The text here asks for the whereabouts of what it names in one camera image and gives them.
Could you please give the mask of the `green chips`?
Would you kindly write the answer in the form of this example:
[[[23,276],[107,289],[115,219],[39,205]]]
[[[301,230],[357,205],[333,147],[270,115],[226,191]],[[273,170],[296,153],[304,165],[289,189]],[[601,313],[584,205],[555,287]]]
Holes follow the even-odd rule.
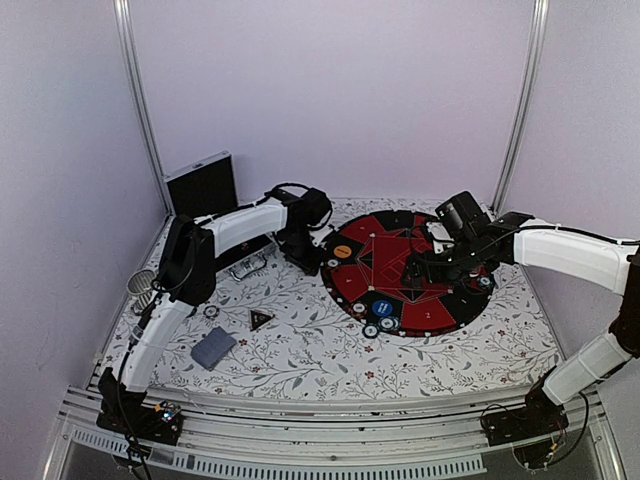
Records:
[[[397,317],[389,316],[381,318],[378,322],[379,329],[383,332],[396,332],[399,329],[400,321]]]
[[[481,289],[488,290],[493,287],[493,280],[490,276],[479,276],[477,284]]]

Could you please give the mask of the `orange big blind button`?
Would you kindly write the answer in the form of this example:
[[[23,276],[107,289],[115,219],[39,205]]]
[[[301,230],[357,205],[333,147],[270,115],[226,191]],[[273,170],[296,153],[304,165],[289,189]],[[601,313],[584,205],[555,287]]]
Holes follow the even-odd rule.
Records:
[[[350,246],[348,245],[337,245],[334,249],[333,249],[333,255],[339,259],[346,259],[351,257],[353,254],[353,250]]]

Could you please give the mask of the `blue small blind button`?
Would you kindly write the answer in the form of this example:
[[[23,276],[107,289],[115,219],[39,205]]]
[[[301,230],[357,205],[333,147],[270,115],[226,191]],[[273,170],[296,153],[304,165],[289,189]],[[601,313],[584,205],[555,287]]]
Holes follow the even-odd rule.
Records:
[[[378,317],[388,317],[393,314],[393,305],[387,300],[376,300],[372,304],[371,311]]]

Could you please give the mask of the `red chips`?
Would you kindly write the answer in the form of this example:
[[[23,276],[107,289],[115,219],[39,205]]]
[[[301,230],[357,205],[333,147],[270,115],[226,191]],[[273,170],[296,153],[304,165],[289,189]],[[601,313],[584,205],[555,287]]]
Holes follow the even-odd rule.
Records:
[[[367,312],[367,306],[361,302],[355,302],[351,305],[351,312],[355,318],[363,318]]]

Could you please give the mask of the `blue chips off mat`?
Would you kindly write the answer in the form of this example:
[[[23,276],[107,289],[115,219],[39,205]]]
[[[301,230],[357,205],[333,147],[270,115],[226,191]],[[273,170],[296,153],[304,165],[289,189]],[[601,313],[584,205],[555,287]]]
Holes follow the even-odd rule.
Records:
[[[362,334],[367,339],[375,339],[379,335],[379,329],[373,324],[367,324],[362,328]]]

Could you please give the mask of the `blue card deck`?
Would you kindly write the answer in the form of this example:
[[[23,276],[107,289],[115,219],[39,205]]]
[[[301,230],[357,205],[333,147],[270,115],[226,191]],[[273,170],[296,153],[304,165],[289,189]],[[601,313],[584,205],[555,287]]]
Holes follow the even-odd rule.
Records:
[[[191,358],[203,369],[212,371],[235,345],[232,335],[216,327],[192,348]]]

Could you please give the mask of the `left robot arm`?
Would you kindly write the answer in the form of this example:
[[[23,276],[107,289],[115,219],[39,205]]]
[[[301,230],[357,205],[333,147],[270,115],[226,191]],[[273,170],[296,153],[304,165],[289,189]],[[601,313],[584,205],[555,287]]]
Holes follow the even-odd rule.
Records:
[[[176,328],[208,300],[216,287],[216,261],[228,250],[256,237],[273,234],[284,258],[304,274],[317,274],[321,244],[329,234],[332,204],[327,195],[302,186],[297,196],[279,184],[264,196],[228,213],[192,219],[177,216],[149,282],[148,304],[129,335],[120,363],[106,368],[99,380],[104,399],[145,395],[151,373]]]

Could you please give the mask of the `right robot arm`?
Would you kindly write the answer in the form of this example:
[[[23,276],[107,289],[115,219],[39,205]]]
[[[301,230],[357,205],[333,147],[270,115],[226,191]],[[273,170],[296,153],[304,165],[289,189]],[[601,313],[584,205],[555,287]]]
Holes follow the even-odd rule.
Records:
[[[445,237],[422,228],[429,251],[409,250],[410,277],[428,283],[461,284],[480,270],[502,264],[549,270],[602,287],[621,299],[605,331],[551,369],[526,396],[517,427],[537,436],[552,424],[560,406],[607,379],[639,356],[639,243],[550,223],[511,211],[493,218],[467,191],[439,205],[436,225]]]

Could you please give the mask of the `round red black poker mat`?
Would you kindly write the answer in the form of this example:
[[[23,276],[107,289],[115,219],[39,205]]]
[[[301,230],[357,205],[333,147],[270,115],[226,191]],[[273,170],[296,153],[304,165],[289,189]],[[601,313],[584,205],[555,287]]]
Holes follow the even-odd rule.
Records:
[[[495,288],[463,289],[447,284],[432,284],[421,289],[401,284],[405,261],[409,254],[407,231],[434,215],[409,210],[381,210],[356,217],[338,228],[325,244],[320,274],[333,300],[362,328],[373,324],[379,329],[381,318],[372,313],[376,300],[387,300],[393,314],[400,321],[397,336],[437,336],[456,331],[479,317],[488,306]],[[337,245],[348,245],[353,254],[346,259],[333,255]],[[329,259],[339,261],[335,269],[328,267]],[[363,318],[355,318],[351,305],[367,306]]]

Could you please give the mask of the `triangular all in marker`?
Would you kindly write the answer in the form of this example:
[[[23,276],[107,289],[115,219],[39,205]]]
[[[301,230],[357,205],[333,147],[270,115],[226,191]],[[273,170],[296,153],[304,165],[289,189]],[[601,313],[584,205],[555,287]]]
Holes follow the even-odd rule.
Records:
[[[259,310],[250,311],[250,330],[256,331],[274,318],[273,314],[265,313]]]

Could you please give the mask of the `floral tablecloth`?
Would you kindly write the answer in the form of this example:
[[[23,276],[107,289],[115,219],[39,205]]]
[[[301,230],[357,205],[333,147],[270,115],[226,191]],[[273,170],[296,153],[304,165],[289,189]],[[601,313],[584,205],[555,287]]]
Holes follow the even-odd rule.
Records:
[[[361,325],[278,251],[256,275],[217,279],[212,297],[175,331],[151,375],[155,388],[281,400],[385,400],[529,385],[560,352],[525,276],[495,273],[496,290],[470,325],[437,337],[381,335]],[[214,319],[203,311],[215,305]],[[250,311],[274,318],[250,330]],[[192,348],[221,327],[236,345],[212,371]]]

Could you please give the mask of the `ribbed metal cup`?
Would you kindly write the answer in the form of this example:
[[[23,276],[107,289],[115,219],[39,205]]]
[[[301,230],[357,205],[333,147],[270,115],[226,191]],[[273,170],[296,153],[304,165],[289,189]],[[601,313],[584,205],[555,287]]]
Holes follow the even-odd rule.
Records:
[[[151,302],[154,292],[152,282],[155,278],[156,273],[150,269],[139,270],[129,278],[126,289],[134,300],[134,311],[142,311]]]

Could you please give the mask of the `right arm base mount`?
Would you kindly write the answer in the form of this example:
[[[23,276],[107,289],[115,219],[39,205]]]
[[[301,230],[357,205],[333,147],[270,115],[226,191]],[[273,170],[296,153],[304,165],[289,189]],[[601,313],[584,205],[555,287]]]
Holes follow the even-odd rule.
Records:
[[[490,446],[534,439],[569,426],[564,408],[547,401],[527,401],[514,409],[490,405],[480,416]]]

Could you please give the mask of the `aluminium frame post left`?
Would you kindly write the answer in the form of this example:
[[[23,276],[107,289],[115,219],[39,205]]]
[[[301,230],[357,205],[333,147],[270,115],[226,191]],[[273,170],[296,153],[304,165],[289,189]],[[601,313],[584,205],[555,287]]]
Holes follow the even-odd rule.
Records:
[[[159,151],[144,93],[131,18],[131,5],[130,2],[126,0],[114,0],[113,7],[122,57],[140,133],[142,135],[143,145],[148,157],[152,177],[161,199],[161,204],[167,214],[171,215],[173,213],[173,207],[164,182],[164,170],[161,165]]]

